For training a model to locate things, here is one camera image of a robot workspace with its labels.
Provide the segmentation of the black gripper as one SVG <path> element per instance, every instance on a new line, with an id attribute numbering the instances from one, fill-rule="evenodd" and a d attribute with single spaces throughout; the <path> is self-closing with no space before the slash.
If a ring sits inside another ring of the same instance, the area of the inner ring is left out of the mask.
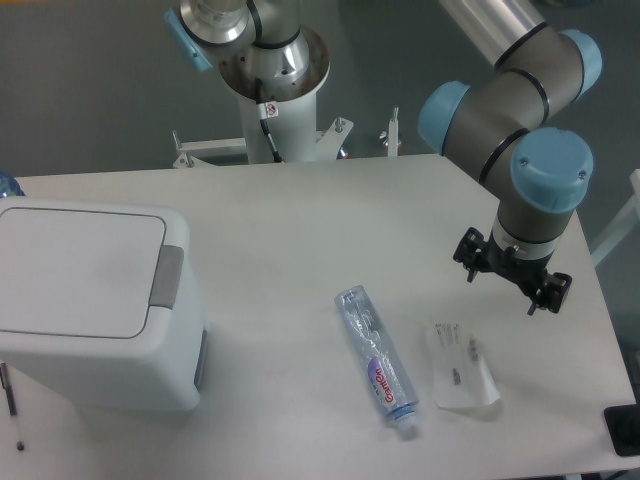
<path id="1" fill-rule="evenodd" d="M 486 241 L 474 227 L 470 227 L 461 238 L 453 260 L 467 271 L 468 283 L 472 283 L 478 273 L 495 273 L 517 285 L 531 300 L 528 315 L 537 310 L 558 314 L 572 285 L 571 275 L 548 273 L 549 255 L 535 260 L 521 259 L 513 247 L 501 249 L 493 235 Z"/>

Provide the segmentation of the silver second robot arm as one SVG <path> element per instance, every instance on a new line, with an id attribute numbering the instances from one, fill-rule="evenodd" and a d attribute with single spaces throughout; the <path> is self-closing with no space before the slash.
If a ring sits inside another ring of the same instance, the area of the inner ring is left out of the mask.
<path id="1" fill-rule="evenodd" d="M 198 72 L 250 46 L 282 48 L 301 30 L 298 1 L 181 1 L 163 19 L 183 59 Z"/>

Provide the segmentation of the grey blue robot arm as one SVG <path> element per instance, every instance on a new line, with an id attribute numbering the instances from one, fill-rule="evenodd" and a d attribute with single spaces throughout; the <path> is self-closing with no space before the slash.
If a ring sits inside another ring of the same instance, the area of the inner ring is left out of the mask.
<path id="1" fill-rule="evenodd" d="M 558 312 L 572 279 L 547 266 L 586 196 L 594 158 L 579 135 L 548 121 L 596 83 L 601 51 L 585 33 L 555 30 L 528 1 L 444 9 L 495 72 L 480 88 L 441 85 L 419 114 L 424 141 L 499 202 L 490 233 L 469 229 L 453 258 L 470 276 L 515 284 L 533 309 Z"/>

